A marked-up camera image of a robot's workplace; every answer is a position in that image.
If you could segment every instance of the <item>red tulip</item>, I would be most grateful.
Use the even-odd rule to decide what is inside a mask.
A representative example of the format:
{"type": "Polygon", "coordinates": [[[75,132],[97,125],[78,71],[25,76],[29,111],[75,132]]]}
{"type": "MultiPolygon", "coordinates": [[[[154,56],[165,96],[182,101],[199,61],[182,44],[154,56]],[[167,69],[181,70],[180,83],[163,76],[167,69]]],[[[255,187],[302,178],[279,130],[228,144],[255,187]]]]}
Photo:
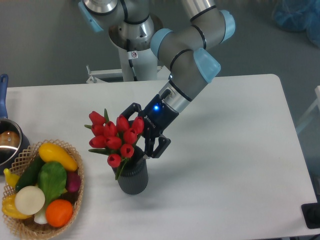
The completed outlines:
{"type": "Polygon", "coordinates": [[[137,133],[132,127],[123,134],[123,139],[127,144],[134,144],[137,141],[137,133]]]}
{"type": "Polygon", "coordinates": [[[104,134],[104,126],[102,125],[92,125],[91,131],[95,136],[103,135],[104,134]]]}
{"type": "Polygon", "coordinates": [[[116,153],[110,154],[110,155],[108,156],[107,163],[108,163],[112,168],[117,168],[117,167],[120,166],[121,157],[120,157],[118,154],[116,154],[116,153]]]}
{"type": "Polygon", "coordinates": [[[105,138],[105,145],[113,150],[117,150],[122,145],[122,140],[117,136],[108,136],[105,138]]]}
{"type": "Polygon", "coordinates": [[[96,111],[93,111],[89,114],[89,118],[92,121],[93,125],[103,125],[106,123],[106,119],[104,116],[101,116],[96,111]]]}
{"type": "Polygon", "coordinates": [[[105,126],[104,126],[104,131],[103,135],[105,137],[115,137],[117,135],[117,127],[116,125],[112,122],[109,121],[105,126]]]}
{"type": "Polygon", "coordinates": [[[95,136],[89,142],[90,146],[93,148],[101,149],[106,147],[106,138],[103,135],[95,136]]]}
{"type": "Polygon", "coordinates": [[[135,130],[136,134],[141,134],[145,127],[145,122],[142,116],[137,116],[134,119],[131,127],[135,130]]]}
{"type": "Polygon", "coordinates": [[[122,147],[120,148],[121,156],[124,158],[131,158],[134,152],[135,152],[134,147],[127,143],[123,144],[122,147]]]}
{"type": "Polygon", "coordinates": [[[125,132],[130,128],[128,120],[123,116],[120,115],[116,119],[116,129],[118,132],[125,132]]]}

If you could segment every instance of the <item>yellow bell pepper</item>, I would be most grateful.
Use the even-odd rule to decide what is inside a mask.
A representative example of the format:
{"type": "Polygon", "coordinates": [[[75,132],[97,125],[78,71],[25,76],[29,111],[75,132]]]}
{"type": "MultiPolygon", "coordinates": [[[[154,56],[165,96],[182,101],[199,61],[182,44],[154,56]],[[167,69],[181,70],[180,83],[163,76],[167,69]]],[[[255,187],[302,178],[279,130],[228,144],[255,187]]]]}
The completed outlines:
{"type": "Polygon", "coordinates": [[[19,212],[15,205],[16,195],[9,195],[4,200],[2,200],[2,212],[14,219],[28,219],[32,215],[25,215],[19,212]]]}
{"type": "Polygon", "coordinates": [[[51,142],[43,143],[39,149],[40,158],[48,163],[57,161],[61,163],[65,170],[74,172],[78,169],[78,164],[63,147],[53,144],[51,142]]]}
{"type": "Polygon", "coordinates": [[[8,168],[5,168],[3,170],[4,176],[5,176],[5,181],[8,183],[8,185],[12,188],[15,188],[20,176],[13,174],[10,172],[8,168]]]}

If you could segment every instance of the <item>wicker basket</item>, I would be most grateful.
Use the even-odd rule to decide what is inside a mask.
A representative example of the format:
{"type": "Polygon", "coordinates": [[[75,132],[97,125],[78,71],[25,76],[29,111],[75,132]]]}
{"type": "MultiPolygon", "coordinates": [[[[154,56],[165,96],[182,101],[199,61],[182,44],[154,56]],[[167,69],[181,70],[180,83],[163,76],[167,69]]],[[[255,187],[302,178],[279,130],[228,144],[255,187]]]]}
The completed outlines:
{"type": "MultiPolygon", "coordinates": [[[[35,156],[38,154],[38,148],[43,143],[53,143],[63,147],[78,163],[77,174],[81,178],[81,186],[78,192],[76,193],[64,193],[61,195],[60,199],[65,199],[71,202],[73,205],[73,215],[69,222],[63,227],[57,228],[50,226],[47,224],[37,224],[34,222],[34,217],[30,217],[28,219],[16,219],[6,215],[3,215],[4,222],[7,227],[10,229],[10,232],[14,234],[16,237],[25,240],[47,240],[51,239],[63,231],[65,231],[75,220],[80,206],[84,193],[84,167],[82,163],[81,156],[77,152],[77,150],[71,146],[69,143],[60,141],[60,140],[45,140],[43,142],[38,142],[32,146],[29,146],[27,149],[23,150],[19,154],[19,156],[15,159],[14,163],[12,163],[12,167],[10,171],[13,174],[17,174],[19,176],[22,175],[24,170],[29,166],[30,162],[32,162],[35,156]]],[[[4,186],[3,198],[15,194],[14,189],[6,184],[4,186]]]]}

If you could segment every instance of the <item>orange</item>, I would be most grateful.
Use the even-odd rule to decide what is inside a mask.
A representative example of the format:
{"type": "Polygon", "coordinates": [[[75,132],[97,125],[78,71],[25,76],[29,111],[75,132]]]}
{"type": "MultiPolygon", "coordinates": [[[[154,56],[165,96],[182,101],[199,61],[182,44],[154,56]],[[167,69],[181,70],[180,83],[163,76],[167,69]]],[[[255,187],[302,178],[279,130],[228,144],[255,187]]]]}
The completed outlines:
{"type": "Polygon", "coordinates": [[[73,213],[74,209],[69,201],[57,199],[51,202],[46,208],[45,217],[48,224],[59,228],[71,219],[73,213]]]}

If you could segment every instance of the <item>tulip bouquet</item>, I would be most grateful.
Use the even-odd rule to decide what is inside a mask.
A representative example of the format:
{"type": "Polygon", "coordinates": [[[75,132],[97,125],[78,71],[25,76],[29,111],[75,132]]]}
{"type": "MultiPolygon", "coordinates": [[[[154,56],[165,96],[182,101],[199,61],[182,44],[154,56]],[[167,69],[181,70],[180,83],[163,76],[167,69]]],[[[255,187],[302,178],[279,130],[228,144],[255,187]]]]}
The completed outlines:
{"type": "Polygon", "coordinates": [[[141,116],[137,116],[129,122],[120,115],[114,124],[109,120],[106,109],[104,109],[104,116],[93,111],[89,114],[89,118],[92,125],[84,125],[94,134],[89,141],[93,149],[89,149],[89,152],[107,155],[107,163],[112,168],[116,168],[115,179],[117,180],[135,153],[136,143],[144,130],[144,120],[141,116]]]}

